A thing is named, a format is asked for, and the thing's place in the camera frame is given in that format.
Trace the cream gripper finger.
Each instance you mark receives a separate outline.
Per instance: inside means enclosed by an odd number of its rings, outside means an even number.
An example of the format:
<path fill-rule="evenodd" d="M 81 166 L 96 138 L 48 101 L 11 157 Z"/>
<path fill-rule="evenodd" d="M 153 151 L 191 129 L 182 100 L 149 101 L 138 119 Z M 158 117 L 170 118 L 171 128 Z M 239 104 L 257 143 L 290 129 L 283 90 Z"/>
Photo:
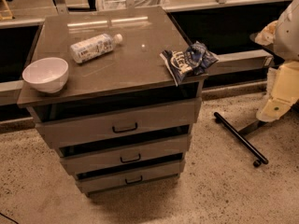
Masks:
<path fill-rule="evenodd" d="M 264 97 L 256 113 L 256 118 L 263 122 L 272 122 L 280 119 L 290 109 L 289 105 Z"/>

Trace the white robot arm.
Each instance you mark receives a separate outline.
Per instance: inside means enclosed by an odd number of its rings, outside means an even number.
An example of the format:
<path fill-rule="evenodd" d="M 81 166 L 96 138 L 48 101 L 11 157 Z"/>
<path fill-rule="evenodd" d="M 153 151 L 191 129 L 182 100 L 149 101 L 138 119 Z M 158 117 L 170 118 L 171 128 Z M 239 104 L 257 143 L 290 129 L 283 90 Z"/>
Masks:
<path fill-rule="evenodd" d="M 273 46 L 284 60 L 267 74 L 266 95 L 256 118 L 263 122 L 280 119 L 299 100 L 299 0 L 292 0 L 277 21 L 266 25 L 253 37 L 255 43 Z"/>

